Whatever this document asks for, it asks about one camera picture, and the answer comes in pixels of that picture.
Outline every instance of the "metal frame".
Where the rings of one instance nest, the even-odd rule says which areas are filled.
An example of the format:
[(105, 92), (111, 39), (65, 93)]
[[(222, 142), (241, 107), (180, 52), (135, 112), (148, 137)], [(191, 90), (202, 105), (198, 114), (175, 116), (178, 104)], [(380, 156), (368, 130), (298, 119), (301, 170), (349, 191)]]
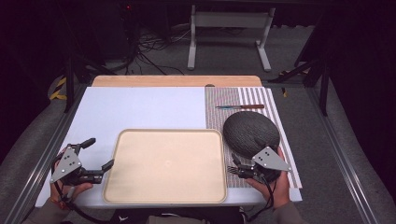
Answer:
[(77, 111), (79, 102), (82, 95), (87, 88), (87, 85), (79, 85), (76, 88), (76, 99), (75, 103), (70, 107), (68, 113), (63, 114), (53, 136), (49, 140), (47, 147), (43, 151), (43, 155), (40, 157), (37, 165), (32, 170), (20, 196), (14, 203), (14, 206), (9, 211), (8, 217), (6, 218), (5, 224), (7, 223), (21, 223), (23, 215), (26, 213), (26, 204), (33, 200), (35, 192), (39, 189), (40, 183), (46, 179), (47, 171), (50, 169), (51, 160), (55, 158), (64, 137), (67, 134), (67, 130), (73, 121), (73, 117)]
[(318, 95), (313, 88), (306, 89), (309, 99), (317, 111), (320, 121), (326, 130), (327, 135), (332, 143), (332, 154), (337, 161), (338, 167), (346, 181), (347, 187), (349, 188), (350, 194), (352, 195), (355, 204), (361, 213), (361, 218), (364, 223), (378, 223), (375, 217), (374, 211), (371, 208), (369, 202), (367, 201), (366, 193), (356, 175), (355, 169), (350, 162), (347, 154), (338, 142), (337, 136), (335, 134), (334, 128), (332, 127), (329, 118), (322, 115), (322, 110), (318, 104)]

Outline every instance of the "tray rim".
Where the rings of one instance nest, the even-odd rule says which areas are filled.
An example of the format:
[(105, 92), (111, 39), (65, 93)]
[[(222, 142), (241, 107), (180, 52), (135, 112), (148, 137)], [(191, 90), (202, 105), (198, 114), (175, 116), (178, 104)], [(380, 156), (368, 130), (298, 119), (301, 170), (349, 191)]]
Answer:
[(224, 195), (223, 197), (216, 202), (136, 202), (136, 203), (120, 203), (120, 202), (110, 202), (109, 200), (106, 199), (106, 189), (108, 187), (108, 177), (111, 175), (111, 171), (106, 175), (106, 179), (105, 179), (105, 185), (103, 187), (102, 190), (102, 198), (104, 200), (105, 203), (109, 203), (109, 204), (219, 204), (219, 203), (223, 203), (227, 196), (228, 196), (228, 187), (227, 187), (227, 174), (226, 174), (226, 169), (225, 169), (225, 152), (224, 152), (224, 139), (223, 136), (221, 134), (220, 131), (216, 130), (216, 129), (151, 129), (151, 128), (129, 128), (129, 129), (124, 129), (122, 130), (119, 135), (117, 136), (116, 139), (116, 144), (113, 147), (113, 151), (111, 154), (111, 159), (115, 159), (115, 154), (116, 154), (116, 149), (119, 145), (119, 140), (120, 137), (124, 134), (124, 133), (128, 133), (128, 132), (147, 132), (147, 133), (151, 133), (151, 132), (167, 132), (167, 133), (184, 133), (184, 132), (189, 132), (189, 133), (194, 133), (194, 132), (203, 132), (203, 133), (215, 133), (216, 135), (219, 136), (219, 142), (220, 142), (220, 156), (222, 157), (221, 159), (221, 164), (222, 164), (222, 176), (223, 176), (223, 189), (224, 189)]

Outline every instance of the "white surface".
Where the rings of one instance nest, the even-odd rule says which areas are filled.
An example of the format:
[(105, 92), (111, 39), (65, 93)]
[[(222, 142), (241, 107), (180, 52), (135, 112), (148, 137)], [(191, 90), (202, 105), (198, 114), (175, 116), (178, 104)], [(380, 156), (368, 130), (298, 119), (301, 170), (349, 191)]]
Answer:
[[(96, 143), (82, 149), (78, 157), (86, 169), (100, 169), (111, 160), (119, 133), (130, 128), (205, 129), (205, 88), (88, 88), (63, 147), (68, 143), (82, 143), (95, 137)], [(95, 185), (93, 189), (82, 193), (76, 203), (97, 208), (131, 207), (130, 204), (105, 203), (102, 196), (105, 181), (106, 175), (101, 185)], [(262, 196), (255, 189), (227, 190), (227, 198), (222, 203), (224, 205), (263, 203)], [(35, 205), (42, 206), (49, 196), (50, 185), (44, 184)], [(290, 198), (300, 201), (300, 191), (292, 189)]]

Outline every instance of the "black round object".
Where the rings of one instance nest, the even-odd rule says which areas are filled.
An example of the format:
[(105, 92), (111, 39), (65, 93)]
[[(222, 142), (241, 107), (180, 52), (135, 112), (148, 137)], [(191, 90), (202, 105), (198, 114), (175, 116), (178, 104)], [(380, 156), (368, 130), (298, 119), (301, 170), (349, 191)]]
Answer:
[[(280, 142), (280, 135), (275, 124), (252, 111), (241, 111), (228, 117), (223, 126), (224, 140), (237, 155), (252, 159), (263, 148), (270, 147), (275, 153)], [(280, 171), (259, 166), (267, 182), (276, 180)]]

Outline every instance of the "gray carpet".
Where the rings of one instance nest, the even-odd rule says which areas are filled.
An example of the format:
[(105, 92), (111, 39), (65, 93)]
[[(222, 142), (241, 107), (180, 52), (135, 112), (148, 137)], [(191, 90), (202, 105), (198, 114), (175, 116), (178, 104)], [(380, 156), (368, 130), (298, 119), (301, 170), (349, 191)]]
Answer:
[[(273, 67), (271, 73), (263, 72), (259, 54), (254, 47), (255, 36), (260, 36), (260, 32), (254, 30), (245, 30), (240, 35), (230, 35), (221, 30), (200, 32), (193, 71), (187, 70), (190, 44), (187, 39), (180, 40), (166, 49), (152, 50), (145, 54), (154, 63), (176, 67), (187, 75), (256, 75), (265, 81), (277, 77), (280, 71), (293, 68), (292, 65), (312, 29), (271, 29), (265, 47)], [(144, 75), (161, 74), (151, 65), (139, 61), (138, 63)], [(135, 74), (140, 74), (140, 68), (136, 63), (129, 67), (130, 74), (131, 69)], [(171, 68), (163, 68), (163, 71), (167, 74), (178, 74), (177, 70)], [(331, 141), (320, 123), (320, 114), (309, 100), (308, 90), (300, 86), (287, 88), (288, 97), (285, 98), (280, 88), (271, 87), (303, 183), (303, 201), (297, 203), (303, 218), (310, 223), (362, 223), (361, 214), (332, 153)], [(0, 223), (5, 222), (30, 172), (55, 132), (64, 115), (64, 106), (65, 101), (53, 100), (21, 135), (1, 165), (0, 202), (3, 205)], [(378, 222), (396, 223), (395, 204), (364, 156), (332, 85), (328, 98), (328, 113), (339, 144), (355, 168)], [(27, 207), (33, 206), (34, 203), (35, 198)], [(261, 206), (262, 204), (245, 209), (253, 214)], [(113, 213), (111, 210), (86, 210), (94, 217), (102, 219), (109, 219)], [(75, 213), (72, 213), (68, 220), (74, 223), (89, 223)], [(252, 223), (273, 223), (271, 212), (262, 213)]]

